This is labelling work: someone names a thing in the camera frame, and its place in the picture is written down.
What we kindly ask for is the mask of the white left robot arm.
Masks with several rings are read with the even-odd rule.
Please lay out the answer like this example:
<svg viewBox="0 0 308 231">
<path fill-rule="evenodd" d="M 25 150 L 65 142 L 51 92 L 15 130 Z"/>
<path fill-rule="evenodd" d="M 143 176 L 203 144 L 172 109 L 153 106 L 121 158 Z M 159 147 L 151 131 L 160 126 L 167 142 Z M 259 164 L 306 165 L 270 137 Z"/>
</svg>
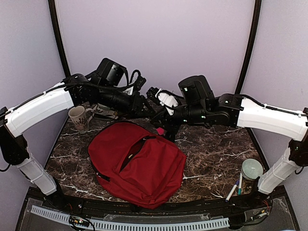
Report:
<svg viewBox="0 0 308 231">
<path fill-rule="evenodd" d="M 104 58 L 88 75 L 74 74 L 50 89 L 0 111 L 0 151 L 9 166 L 15 166 L 58 210 L 68 206 L 61 187 L 38 161 L 28 133 L 43 127 L 50 117 L 84 103 L 100 104 L 124 115 L 143 117 L 145 97 L 140 93 L 146 78 L 139 70 L 130 75 L 126 67 Z"/>
</svg>

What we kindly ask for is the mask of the red student backpack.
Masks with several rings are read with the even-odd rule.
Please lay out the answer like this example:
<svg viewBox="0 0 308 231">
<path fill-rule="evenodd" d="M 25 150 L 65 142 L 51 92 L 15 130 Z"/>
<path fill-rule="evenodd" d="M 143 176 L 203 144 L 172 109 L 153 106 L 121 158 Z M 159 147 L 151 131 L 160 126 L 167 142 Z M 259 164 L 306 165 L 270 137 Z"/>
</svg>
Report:
<svg viewBox="0 0 308 231">
<path fill-rule="evenodd" d="M 88 154 L 99 184 L 134 205 L 155 209 L 181 187 L 186 155 L 133 122 L 106 126 L 88 145 Z"/>
</svg>

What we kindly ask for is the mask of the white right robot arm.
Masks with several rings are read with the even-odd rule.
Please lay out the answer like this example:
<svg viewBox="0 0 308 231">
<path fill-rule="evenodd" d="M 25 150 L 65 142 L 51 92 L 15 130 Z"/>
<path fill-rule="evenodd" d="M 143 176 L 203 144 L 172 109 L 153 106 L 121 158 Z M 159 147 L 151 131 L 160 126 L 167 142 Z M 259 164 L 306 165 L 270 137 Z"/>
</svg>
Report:
<svg viewBox="0 0 308 231">
<path fill-rule="evenodd" d="M 264 195 L 295 171 L 308 165 L 308 110 L 294 111 L 260 103 L 245 94 L 225 93 L 219 97 L 205 76 L 188 77 L 178 83 L 178 96 L 168 90 L 151 87 L 147 97 L 163 110 L 152 123 L 176 134 L 181 125 L 250 128 L 289 138 L 282 156 L 257 178 L 257 190 L 246 197 L 250 209 L 264 201 Z"/>
</svg>

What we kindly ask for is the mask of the pink black highlighter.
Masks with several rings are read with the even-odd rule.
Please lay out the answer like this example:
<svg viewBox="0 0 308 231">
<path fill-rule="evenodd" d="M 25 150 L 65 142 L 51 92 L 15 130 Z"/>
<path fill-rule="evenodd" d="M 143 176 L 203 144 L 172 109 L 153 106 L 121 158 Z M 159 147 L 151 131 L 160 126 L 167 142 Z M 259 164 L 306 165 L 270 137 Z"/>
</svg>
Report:
<svg viewBox="0 0 308 231">
<path fill-rule="evenodd" d="M 160 136 L 164 135 L 165 133 L 165 130 L 163 128 L 157 128 L 156 131 Z"/>
</svg>

